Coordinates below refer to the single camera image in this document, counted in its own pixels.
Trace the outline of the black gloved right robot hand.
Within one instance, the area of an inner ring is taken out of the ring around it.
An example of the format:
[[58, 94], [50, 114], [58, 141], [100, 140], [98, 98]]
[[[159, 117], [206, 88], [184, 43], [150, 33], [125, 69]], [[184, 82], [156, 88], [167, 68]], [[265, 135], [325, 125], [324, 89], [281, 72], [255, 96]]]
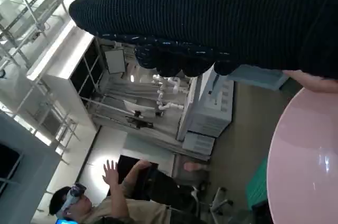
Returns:
[[69, 14], [162, 77], [249, 65], [337, 78], [337, 0], [75, 0]]

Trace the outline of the person's hand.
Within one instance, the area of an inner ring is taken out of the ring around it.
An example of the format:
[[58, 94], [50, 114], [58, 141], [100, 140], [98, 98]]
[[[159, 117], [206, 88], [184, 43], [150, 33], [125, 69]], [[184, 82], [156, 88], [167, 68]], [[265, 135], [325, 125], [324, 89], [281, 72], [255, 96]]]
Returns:
[[102, 176], [105, 183], [109, 186], [118, 184], [119, 175], [113, 160], [106, 160], [104, 164], [105, 174]]
[[283, 73], [300, 83], [305, 89], [312, 92], [337, 94], [337, 80], [312, 76], [301, 70], [283, 70]]

